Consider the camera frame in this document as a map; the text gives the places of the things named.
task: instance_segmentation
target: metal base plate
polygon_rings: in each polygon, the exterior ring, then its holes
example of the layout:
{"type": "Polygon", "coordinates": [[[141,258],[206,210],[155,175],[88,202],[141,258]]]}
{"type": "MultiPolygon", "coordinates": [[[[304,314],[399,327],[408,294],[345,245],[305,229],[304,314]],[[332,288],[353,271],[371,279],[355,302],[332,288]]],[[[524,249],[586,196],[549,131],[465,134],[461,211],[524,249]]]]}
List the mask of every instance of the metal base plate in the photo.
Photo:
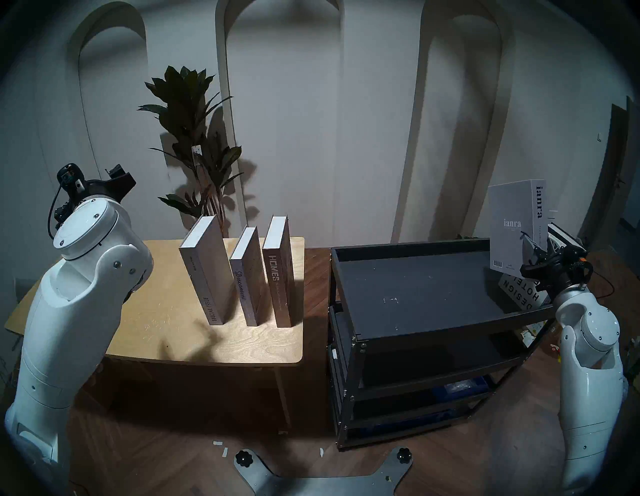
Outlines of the metal base plate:
{"type": "Polygon", "coordinates": [[[234,465],[255,496],[393,496],[396,486],[413,463],[408,448],[394,448],[377,472],[358,477],[278,477],[250,449],[240,450],[234,465]]]}

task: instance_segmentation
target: black knob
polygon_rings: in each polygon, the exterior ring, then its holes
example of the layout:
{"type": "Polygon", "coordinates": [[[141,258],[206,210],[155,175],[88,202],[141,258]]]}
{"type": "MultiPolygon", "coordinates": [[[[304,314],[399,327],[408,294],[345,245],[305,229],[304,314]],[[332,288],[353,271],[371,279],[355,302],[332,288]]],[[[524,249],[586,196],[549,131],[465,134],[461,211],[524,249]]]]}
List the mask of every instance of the black knob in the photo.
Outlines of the black knob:
{"type": "Polygon", "coordinates": [[[409,448],[400,448],[400,450],[398,450],[398,460],[400,460],[400,463],[409,463],[411,461],[411,451],[409,451],[409,448]]]}
{"type": "Polygon", "coordinates": [[[248,451],[240,450],[236,454],[236,463],[241,467],[248,468],[253,463],[253,456],[248,451]]]}

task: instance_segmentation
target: wooden table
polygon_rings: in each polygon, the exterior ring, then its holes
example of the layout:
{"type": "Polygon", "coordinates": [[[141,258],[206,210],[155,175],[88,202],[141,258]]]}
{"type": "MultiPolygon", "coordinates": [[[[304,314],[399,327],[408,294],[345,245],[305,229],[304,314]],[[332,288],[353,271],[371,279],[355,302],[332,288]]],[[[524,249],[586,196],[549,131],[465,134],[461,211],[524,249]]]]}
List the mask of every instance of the wooden table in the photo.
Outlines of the wooden table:
{"type": "MultiPolygon", "coordinates": [[[[178,247],[182,240],[145,241],[154,258],[154,270],[146,284],[122,307],[122,319],[106,356],[142,362],[192,365],[272,367],[287,425],[291,425],[279,367],[296,365],[302,359],[305,240],[291,238],[295,281],[291,328],[276,327],[269,294],[262,298],[259,316],[263,322],[248,327],[239,300],[232,317],[221,326],[210,326],[178,247]]],[[[225,239],[230,255],[237,238],[225,239]]],[[[24,334],[34,285],[4,327],[24,334]]]]}

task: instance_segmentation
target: black cable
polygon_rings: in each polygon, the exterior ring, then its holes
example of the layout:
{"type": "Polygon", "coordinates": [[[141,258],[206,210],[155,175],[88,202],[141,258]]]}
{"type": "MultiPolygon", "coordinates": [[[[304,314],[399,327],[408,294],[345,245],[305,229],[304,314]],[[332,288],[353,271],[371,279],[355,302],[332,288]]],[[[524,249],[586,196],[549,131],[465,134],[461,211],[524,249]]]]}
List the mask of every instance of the black cable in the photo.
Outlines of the black cable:
{"type": "Polygon", "coordinates": [[[614,294],[616,292],[616,287],[611,283],[611,281],[609,279],[607,279],[606,277],[604,277],[602,274],[598,274],[600,277],[602,277],[607,284],[609,284],[611,286],[611,292],[607,293],[607,294],[603,294],[602,296],[596,296],[596,300],[599,300],[600,298],[606,298],[608,296],[611,296],[612,294],[614,294]]]}
{"type": "Polygon", "coordinates": [[[53,207],[56,205],[56,200],[58,199],[58,194],[62,189],[62,184],[58,186],[58,191],[56,192],[56,196],[53,197],[53,201],[51,202],[51,208],[49,209],[49,217],[47,217],[47,232],[49,233],[49,237],[53,239],[53,235],[51,234],[51,213],[53,212],[53,207]]]}
{"type": "Polygon", "coordinates": [[[82,484],[77,483],[77,482],[73,482],[71,479],[69,479],[69,482],[72,483],[74,486],[80,486],[84,490],[84,492],[86,493],[86,496],[91,496],[91,493],[89,492],[89,489],[87,489],[82,484]]]}

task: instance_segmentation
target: gray book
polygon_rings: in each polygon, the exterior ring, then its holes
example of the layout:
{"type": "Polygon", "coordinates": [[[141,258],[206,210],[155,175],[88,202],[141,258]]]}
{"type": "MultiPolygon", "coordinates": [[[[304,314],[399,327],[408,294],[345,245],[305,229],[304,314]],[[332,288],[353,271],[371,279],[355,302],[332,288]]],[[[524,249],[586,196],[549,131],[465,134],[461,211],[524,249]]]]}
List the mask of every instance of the gray book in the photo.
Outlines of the gray book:
{"type": "Polygon", "coordinates": [[[180,254],[209,324],[224,324],[234,278],[218,219],[200,217],[180,245],[180,254]]]}
{"type": "Polygon", "coordinates": [[[267,286],[257,228],[244,228],[229,262],[236,281],[244,320],[248,326],[257,326],[260,324],[258,309],[267,286]]]}
{"type": "Polygon", "coordinates": [[[492,269],[521,277],[536,262],[534,247],[547,250],[547,184],[525,180],[489,187],[492,269]]]}
{"type": "Polygon", "coordinates": [[[291,315],[294,279],[289,220],[286,216],[271,218],[262,255],[267,269],[276,325],[291,327],[294,325],[291,315]]]}

